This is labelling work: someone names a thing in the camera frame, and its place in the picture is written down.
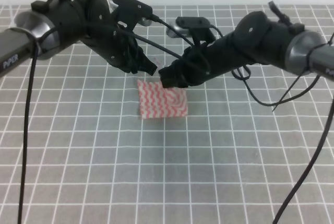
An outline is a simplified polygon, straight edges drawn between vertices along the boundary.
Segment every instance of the grid mat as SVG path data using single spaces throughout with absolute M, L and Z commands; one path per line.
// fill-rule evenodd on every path
M 334 5 L 280 7 L 326 39 L 334 31 Z M 27 8 L 0 6 L 0 31 Z M 154 7 L 167 22 L 207 17 L 223 34 L 252 10 L 276 19 L 261 5 Z M 187 47 L 155 23 L 135 32 L 179 54 Z M 142 47 L 160 66 L 174 60 Z M 28 66 L 0 80 L 1 224 L 17 218 Z M 295 79 L 272 66 L 250 68 L 249 84 L 262 101 L 277 101 Z M 291 95 L 313 78 L 301 78 Z M 187 89 L 188 117 L 142 120 L 137 79 L 159 80 L 125 75 L 80 43 L 38 61 L 24 223 L 271 223 L 315 151 L 334 90 L 321 79 L 273 114 L 225 74 Z M 280 223 L 334 223 L 333 133 Z

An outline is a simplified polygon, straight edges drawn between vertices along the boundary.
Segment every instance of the red and white cloth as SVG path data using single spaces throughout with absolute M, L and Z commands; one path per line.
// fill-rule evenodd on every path
M 163 88 L 161 82 L 138 80 L 139 106 L 143 119 L 188 115 L 186 90 Z

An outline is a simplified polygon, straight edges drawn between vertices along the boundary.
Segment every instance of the fabric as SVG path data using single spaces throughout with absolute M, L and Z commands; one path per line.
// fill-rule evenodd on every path
M 188 115 L 186 90 L 162 87 L 161 82 L 138 80 L 139 106 L 143 119 Z

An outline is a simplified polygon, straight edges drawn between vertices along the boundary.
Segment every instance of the white grid line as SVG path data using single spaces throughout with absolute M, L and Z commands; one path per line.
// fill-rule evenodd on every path
M 139 203 L 139 190 L 140 190 L 140 165 L 141 165 L 141 147 L 142 147 L 142 127 L 144 125 L 144 120 L 141 118 L 141 129 L 140 129 L 140 146 L 139 146 L 139 165 L 138 165 L 138 179 L 137 179 L 137 201 L 136 201 L 136 216 L 135 216 L 135 224 L 138 223 L 138 203 Z
M 182 41 L 182 50 L 184 49 L 184 41 Z M 192 199 L 192 185 L 190 177 L 190 155 L 189 155 L 189 132 L 188 132 L 188 116 L 186 116 L 186 138 L 187 138 L 187 161 L 188 161 L 188 190 L 189 190 L 189 214 L 190 214 L 190 224 L 193 224 L 193 199 Z
M 209 139 L 210 139 L 210 151 L 211 151 L 211 159 L 212 159 L 212 170 L 213 170 L 213 180 L 215 182 L 214 184 L 214 193 L 216 195 L 216 203 L 217 203 L 217 214 L 218 214 L 218 224 L 221 223 L 220 221 L 220 209 L 219 209 L 219 199 L 218 199 L 218 192 L 217 192 L 217 184 L 216 184 L 216 169 L 214 167 L 214 158 L 213 158 L 213 148 L 212 148 L 212 138 L 211 138 L 211 126 L 210 126 L 210 117 L 209 117 L 209 105 L 208 105 L 208 95 L 206 91 L 206 83 L 204 83 L 204 89 L 205 89 L 205 100 L 206 100 L 206 109 L 207 109 L 207 117 L 208 117 L 208 128 L 209 128 Z
M 314 15 L 314 17 L 315 17 L 315 19 L 316 19 L 316 21 L 317 21 L 317 23 L 318 23 L 320 29 L 321 29 L 321 26 L 320 26 L 320 24 L 319 24 L 318 19 L 317 19 L 316 16 L 315 16 L 315 13 L 314 13 L 313 9 L 312 9 L 312 13 L 313 13 L 313 15 Z M 316 106 L 316 104 L 315 104 L 315 102 L 314 102 L 314 100 L 313 100 L 312 92 L 309 92 L 309 94 L 310 94 L 310 97 L 311 97 L 311 99 L 312 99 L 312 101 L 313 101 L 313 103 L 314 103 L 314 107 L 315 107 L 315 110 L 316 110 L 316 112 L 317 112 L 317 115 L 318 115 L 318 118 L 319 118 L 321 127 L 324 129 L 324 126 L 323 126 L 323 123 L 322 123 L 322 121 L 321 121 L 321 118 L 319 117 L 319 113 L 318 113 L 317 106 Z M 298 114 L 297 114 L 297 110 L 296 110 L 294 101 L 292 101 L 292 105 L 293 105 L 293 108 L 294 108 L 294 111 L 295 111 L 295 114 L 296 114 L 296 117 L 297 117 L 297 121 L 298 121 L 299 128 L 302 130 L 302 126 L 301 126 L 301 123 L 300 123 L 300 120 L 299 120 L 299 116 L 298 116 Z M 304 133 L 303 133 L 303 132 L 301 132 L 301 133 L 302 133 L 303 141 L 304 141 L 305 145 L 307 146 L 307 143 L 306 143 L 306 139 L 305 139 Z M 311 159 L 311 155 L 310 155 L 310 153 L 309 153 L 309 149 L 307 149 L 306 151 L 307 151 L 307 155 L 308 155 L 309 159 Z M 317 175 L 316 170 L 314 169 L 314 167 L 312 168 L 312 170 L 314 171 L 314 175 L 315 175 L 316 182 L 319 182 L 318 175 Z M 329 214 L 328 208 L 327 208 L 327 206 L 326 206 L 326 201 L 325 201 L 325 197 L 324 197 L 324 194 L 323 194 L 323 190 L 322 190 L 322 188 L 321 188 L 321 186 L 320 186 L 319 184 L 318 184 L 318 187 L 319 187 L 319 191 L 320 191 L 320 194 L 321 194 L 321 198 L 322 198 L 323 203 L 324 203 L 324 205 L 325 205 L 325 211 L 326 211 L 326 214 L 327 214 L 328 221 L 329 221 L 329 223 L 331 224 L 332 221 L 331 221 L 331 218 L 330 218 L 330 214 Z
M 92 154 L 91 154 L 91 157 L 90 157 L 90 165 L 89 165 L 88 174 L 87 174 L 86 187 L 85 187 L 85 193 L 84 193 L 84 196 L 83 196 L 83 205 L 82 205 L 82 209 L 81 209 L 81 213 L 80 213 L 80 222 L 79 223 L 82 223 L 82 218 L 84 217 L 84 212 L 83 211 L 85 209 L 85 203 L 86 203 L 86 198 L 87 198 L 87 191 L 88 191 L 88 185 L 89 185 L 90 172 L 91 172 L 91 167 L 92 167 L 92 163 L 93 163 L 94 150 L 95 150 L 95 147 L 96 147 L 96 138 L 97 138 L 97 134 L 98 134 L 100 115 L 101 115 L 101 109 L 102 109 L 102 100 L 103 100 L 103 94 L 104 94 L 104 87 L 105 87 L 105 81 L 106 81 L 107 72 L 108 72 L 108 67 L 106 66 L 105 67 L 105 76 L 104 76 L 103 90 L 102 90 L 102 96 L 101 96 L 101 102 L 100 102 L 100 108 L 99 108 L 99 114 L 98 114 L 98 120 L 97 120 L 96 130 L 95 130 L 95 134 L 94 134 L 94 142 L 93 142 L 93 146 L 92 146 Z
M 264 72 L 262 66 L 261 66 L 261 71 L 263 73 L 263 76 L 265 76 L 265 72 Z M 266 86 L 266 89 L 267 89 L 268 98 L 269 98 L 269 101 L 271 103 L 271 96 L 270 96 L 269 88 L 268 88 L 266 79 L 264 79 L 264 80 L 265 80 L 265 86 Z M 276 119 L 276 117 L 277 117 L 276 112 L 274 112 L 273 115 L 274 115 L 277 131 L 279 131 L 279 125 L 278 125 L 278 122 L 277 122 L 277 119 Z M 280 138 L 281 146 L 284 147 L 282 136 L 281 136 L 280 132 L 278 132 L 278 135 L 279 135 L 279 138 Z M 286 165 L 288 167 L 288 172 L 289 172 L 289 176 L 290 176 L 290 179 L 291 179 L 291 185 L 293 186 L 294 182 L 293 182 L 292 173 L 291 173 L 291 169 L 290 169 L 290 164 L 289 164 L 289 161 L 288 161 L 288 158 L 287 158 L 287 153 L 285 152 L 285 149 L 283 149 L 283 154 L 284 154 L 284 158 L 285 158 L 285 161 L 286 161 Z M 299 205 L 298 196 L 295 195 L 295 198 L 296 198 L 296 203 L 297 203 L 298 212 L 299 212 L 299 215 L 300 215 L 300 218 L 301 218 L 301 222 L 302 222 L 302 224 L 304 224 L 304 219 L 303 219 L 302 211 L 301 211 L 301 208 L 300 208 L 300 205 Z
M 255 120 L 254 120 L 254 115 L 253 115 L 253 110 L 252 110 L 252 106 L 250 104 L 250 96 L 249 96 L 249 93 L 247 92 L 247 97 L 248 97 L 248 100 L 249 100 L 249 108 L 250 108 L 250 114 L 252 115 L 252 121 L 253 121 L 253 126 L 254 126 L 254 132 L 255 132 L 255 137 L 256 137 L 256 143 L 257 143 L 257 147 L 258 147 L 258 150 L 259 150 L 259 153 L 260 153 L 260 159 L 261 159 L 261 163 L 263 165 L 262 169 L 263 169 L 263 173 L 265 175 L 265 181 L 266 181 L 266 187 L 267 187 L 267 192 L 268 192 L 268 197 L 269 197 L 269 202 L 270 202 L 270 207 L 271 207 L 271 214 L 272 214 L 272 217 L 274 218 L 275 217 L 275 212 L 274 212 L 274 209 L 273 209 L 273 205 L 272 205 L 272 199 L 271 199 L 271 194 L 270 194 L 270 190 L 269 190 L 269 185 L 268 185 L 268 179 L 267 179 L 267 174 L 266 174 L 266 169 L 265 169 L 265 166 L 264 166 L 264 161 L 263 161 L 263 157 L 262 157 L 262 152 L 261 152 L 261 148 L 260 148 L 260 143 L 259 143 L 259 138 L 258 138 L 258 135 L 257 135 L 257 129 L 256 129 L 256 125 L 255 125 Z
M 166 47 L 166 33 L 163 35 L 163 43 L 164 47 Z M 163 52 L 163 61 L 164 61 L 164 66 L 166 66 L 166 52 Z M 165 152 L 165 146 L 166 146 L 166 118 L 163 118 L 163 212 L 162 212 L 162 224 L 165 224 L 165 219 L 166 219 L 166 178 L 165 178 L 165 173 L 166 173 L 166 167 L 165 167 L 165 162 L 166 162 L 166 152 Z
M 51 62 L 49 62 L 49 65 L 48 65 L 47 70 L 46 70 L 46 72 L 45 72 L 45 77 L 44 77 L 44 79 L 43 79 L 43 83 L 42 83 L 42 86 L 41 86 L 41 87 L 43 87 L 44 82 L 45 82 L 45 79 L 46 79 L 46 77 L 47 77 L 47 72 L 48 72 L 48 70 L 49 70 L 49 68 L 50 68 L 50 63 L 51 63 Z M 64 78 L 64 81 L 63 81 L 63 84 L 62 84 L 62 88 L 64 88 L 65 80 L 66 80 L 66 78 Z M 33 119 L 35 110 L 36 110 L 36 108 L 37 108 L 37 106 L 38 106 L 39 98 L 40 98 L 41 92 L 42 92 L 42 89 L 40 90 L 40 92 L 39 92 L 39 94 L 38 94 L 37 102 L 35 103 L 35 105 L 34 105 L 34 109 L 33 109 L 33 112 L 32 112 L 32 115 L 30 116 L 29 126 L 30 126 L 30 124 L 31 124 L 31 122 L 32 122 L 32 119 Z M 58 106 L 59 106 L 59 101 L 60 101 L 60 99 L 61 99 L 61 94 L 62 94 L 62 92 L 63 92 L 63 91 L 61 90 L 60 95 L 59 95 L 59 98 L 58 98 L 58 102 L 57 102 L 57 105 L 56 105 L 56 109 L 55 109 L 55 112 L 54 112 L 54 115 L 53 115 L 53 118 L 52 118 L 52 122 L 51 122 L 50 130 L 52 129 L 53 124 L 54 124 L 54 120 L 56 119 L 56 118 L 55 118 L 55 115 L 56 115 L 56 111 L 57 111 Z M 38 179 L 39 179 L 39 175 L 40 175 L 40 172 L 41 172 L 41 168 L 42 168 L 43 160 L 44 160 L 44 157 L 45 157 L 46 148 L 47 148 L 47 145 L 48 145 L 48 143 L 49 143 L 50 135 L 51 135 L 51 131 L 49 131 L 49 133 L 48 133 L 48 135 L 47 135 L 47 139 L 46 139 L 46 142 L 45 142 L 45 146 L 44 146 L 44 150 L 43 150 L 43 155 L 42 155 L 42 158 L 41 158 L 40 166 L 39 166 L 39 168 L 38 168 L 38 172 L 37 172 L 37 176 L 36 176 L 35 184 L 34 184 L 34 186 L 33 186 L 32 193 L 31 193 L 31 197 L 30 197 L 30 202 L 29 202 L 30 205 L 28 206 L 28 210 L 27 210 L 27 213 L 26 213 L 26 216 L 25 216 L 25 222 L 27 221 L 28 216 L 29 216 L 29 211 L 30 211 L 30 208 L 31 208 L 30 206 L 31 206 L 31 204 L 32 204 L 32 200 L 33 200 L 33 197 L 34 197 L 34 193 L 35 193 L 36 185 L 37 185 L 37 183 L 38 183 Z
M 122 105 L 121 105 L 121 115 L 123 112 L 123 105 L 124 105 L 124 94 L 125 94 L 125 84 L 126 84 L 126 74 L 124 77 L 124 84 L 123 84 L 123 95 L 122 95 Z M 114 195 L 114 183 L 115 183 L 115 176 L 116 176 L 116 163 L 117 163 L 117 156 L 118 156 L 118 147 L 120 145 L 120 134 L 121 134 L 121 123 L 122 123 L 122 116 L 120 117 L 120 124 L 118 126 L 118 135 L 117 135 L 117 145 L 116 145 L 116 154 L 115 154 L 115 162 L 114 162 L 114 171 L 113 171 L 113 184 L 111 186 L 111 193 L 110 193 L 110 202 L 109 202 L 109 212 L 108 212 L 108 221 L 107 223 L 111 222 L 111 206 L 112 206 L 112 200 Z
M 87 73 L 88 73 L 88 68 L 86 69 L 85 79 L 83 80 L 83 81 L 84 81 L 84 82 L 83 82 L 84 85 L 85 85 L 85 82 L 86 82 Z M 78 105 L 78 109 L 77 109 L 77 113 L 76 113 L 77 116 L 78 116 L 78 114 L 79 114 L 79 110 L 80 110 L 80 105 L 81 105 L 81 100 L 82 100 L 83 92 L 84 92 L 84 91 L 82 91 L 82 92 L 81 92 L 81 95 L 80 95 L 79 105 Z M 71 139 L 70 139 L 70 142 L 69 142 L 69 147 L 72 145 L 72 141 L 73 141 L 73 137 L 74 137 L 74 129 L 76 128 L 77 120 L 78 120 L 78 117 L 76 117 L 75 120 L 74 120 L 73 131 L 72 131 L 72 134 L 71 134 Z M 56 206 L 55 206 L 54 214 L 53 214 L 53 218 L 52 218 L 52 224 L 53 224 L 54 221 L 55 221 L 55 216 L 56 216 L 56 213 L 57 213 L 57 208 L 58 208 L 59 199 L 60 199 L 60 196 L 61 196 L 62 185 L 63 185 L 63 182 L 64 182 L 64 177 L 65 177 L 66 167 L 67 167 L 67 164 L 68 164 L 68 158 L 69 158 L 70 150 L 71 150 L 71 149 L 69 148 L 69 149 L 68 149 L 68 152 L 67 152 L 67 155 L 66 155 L 65 166 L 64 166 L 64 170 L 63 170 L 63 174 L 62 174 L 61 184 L 60 184 L 60 186 L 59 186 L 59 191 L 58 191 L 58 195 L 57 195 Z
M 224 86 L 226 87 L 225 76 L 226 75 L 224 74 Z M 230 103 L 229 103 L 229 95 L 228 95 L 227 91 L 226 91 L 226 100 L 228 102 L 229 113 L 231 113 L 231 108 L 230 108 Z M 230 116 L 230 124 L 231 124 L 231 130 L 232 130 L 234 153 L 235 153 L 235 158 L 236 158 L 236 163 L 237 163 L 237 168 L 238 168 L 238 175 L 239 175 L 239 180 L 240 180 L 241 195 L 242 195 L 243 205 L 244 205 L 244 211 L 245 211 L 246 224 L 248 224 L 248 213 L 247 213 L 247 208 L 246 208 L 245 192 L 244 192 L 244 188 L 242 187 L 242 184 L 241 184 L 242 183 L 242 179 L 241 179 L 240 164 L 239 164 L 238 154 L 237 154 L 237 151 L 236 151 L 236 141 L 235 141 L 235 135 L 234 135 L 233 121 L 232 121 L 232 117 L 231 116 Z

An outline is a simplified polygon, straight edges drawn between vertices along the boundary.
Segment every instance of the black bracket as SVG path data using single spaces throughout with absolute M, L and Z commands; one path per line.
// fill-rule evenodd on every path
M 189 30 L 196 46 L 199 46 L 201 41 L 206 41 L 209 44 L 216 40 L 210 30 L 210 21 L 204 17 L 178 17 L 176 24 Z
M 118 7 L 111 13 L 112 21 L 123 22 L 125 30 L 133 31 L 142 18 L 152 16 L 152 7 L 137 0 L 113 0 Z

